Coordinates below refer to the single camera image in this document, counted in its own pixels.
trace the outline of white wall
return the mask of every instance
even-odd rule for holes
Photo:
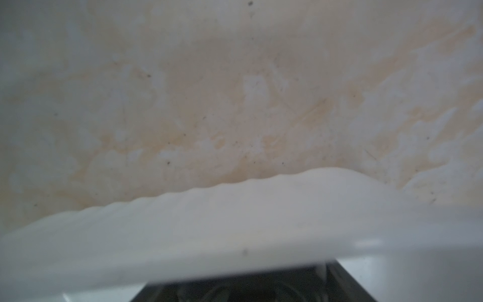
[[[478,0],[0,4],[0,234],[49,214],[354,169],[481,204]]]

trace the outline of white plastic surface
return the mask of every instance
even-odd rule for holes
[[[324,168],[60,213],[0,239],[0,300],[482,246],[483,210]]]
[[[76,293],[60,293],[22,302],[130,302],[145,286],[135,284],[123,287],[102,288]]]

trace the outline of dirty surface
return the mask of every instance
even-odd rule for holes
[[[0,234],[332,166],[483,202],[481,1],[0,6]]]

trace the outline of grey surface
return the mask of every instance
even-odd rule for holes
[[[339,259],[378,302],[463,302],[483,297],[483,249]]]

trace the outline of stained surface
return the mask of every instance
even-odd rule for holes
[[[0,234],[327,166],[482,203],[481,1],[0,5]]]

